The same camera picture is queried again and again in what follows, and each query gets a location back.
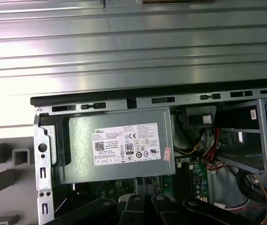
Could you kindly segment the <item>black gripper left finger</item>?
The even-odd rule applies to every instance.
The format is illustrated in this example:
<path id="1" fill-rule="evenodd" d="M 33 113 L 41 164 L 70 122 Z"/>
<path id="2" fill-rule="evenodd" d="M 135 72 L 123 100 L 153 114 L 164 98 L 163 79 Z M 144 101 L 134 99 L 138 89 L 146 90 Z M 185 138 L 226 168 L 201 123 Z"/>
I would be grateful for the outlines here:
<path id="1" fill-rule="evenodd" d="M 145 197 L 123 195 L 116 203 L 109 198 L 100 198 L 57 217 L 47 225 L 144 225 Z"/>

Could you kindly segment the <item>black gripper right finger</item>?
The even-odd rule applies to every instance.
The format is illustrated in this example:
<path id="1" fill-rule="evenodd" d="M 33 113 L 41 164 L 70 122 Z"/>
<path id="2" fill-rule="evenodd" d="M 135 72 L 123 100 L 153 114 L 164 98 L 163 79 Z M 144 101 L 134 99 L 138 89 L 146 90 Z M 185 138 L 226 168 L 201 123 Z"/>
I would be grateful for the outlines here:
<path id="1" fill-rule="evenodd" d="M 199 199 L 187 199 L 182 204 L 166 195 L 151 198 L 158 216 L 165 225 L 258 225 L 239 214 L 211 205 Z"/>

